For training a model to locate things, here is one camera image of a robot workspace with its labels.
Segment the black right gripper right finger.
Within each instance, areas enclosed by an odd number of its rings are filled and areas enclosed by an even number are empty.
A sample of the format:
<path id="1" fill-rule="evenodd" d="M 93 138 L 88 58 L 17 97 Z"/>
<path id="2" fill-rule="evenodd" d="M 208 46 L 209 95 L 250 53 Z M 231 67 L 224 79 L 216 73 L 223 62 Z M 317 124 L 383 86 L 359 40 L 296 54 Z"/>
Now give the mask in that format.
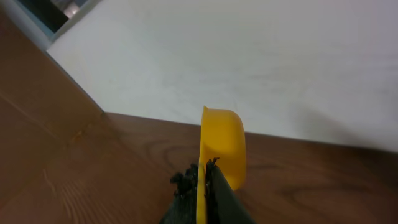
<path id="1" fill-rule="evenodd" d="M 217 160 L 215 157 L 206 163 L 207 224 L 255 224 L 216 165 Z"/>

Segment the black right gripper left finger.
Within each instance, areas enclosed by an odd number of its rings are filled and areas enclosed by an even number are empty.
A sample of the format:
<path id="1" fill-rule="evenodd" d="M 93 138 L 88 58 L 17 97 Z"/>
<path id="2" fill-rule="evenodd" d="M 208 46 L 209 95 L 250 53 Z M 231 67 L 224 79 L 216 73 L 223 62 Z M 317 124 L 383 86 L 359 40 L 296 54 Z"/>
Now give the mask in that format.
<path id="1" fill-rule="evenodd" d="M 177 172 L 170 178 L 176 184 L 174 199 L 160 220 L 160 224 L 196 224 L 198 166 L 190 164 L 184 172 Z"/>

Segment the yellow plastic measuring scoop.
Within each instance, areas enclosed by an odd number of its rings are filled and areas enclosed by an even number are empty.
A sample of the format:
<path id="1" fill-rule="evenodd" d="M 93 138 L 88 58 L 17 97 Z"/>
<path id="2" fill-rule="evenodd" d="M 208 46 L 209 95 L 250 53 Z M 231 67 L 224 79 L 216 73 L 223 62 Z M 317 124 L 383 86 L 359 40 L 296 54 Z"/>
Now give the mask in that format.
<path id="1" fill-rule="evenodd" d="M 204 107 L 201 119 L 200 153 L 196 223 L 206 224 L 206 163 L 218 158 L 221 169 L 232 190 L 239 189 L 246 178 L 246 144 L 241 118 L 231 110 Z"/>

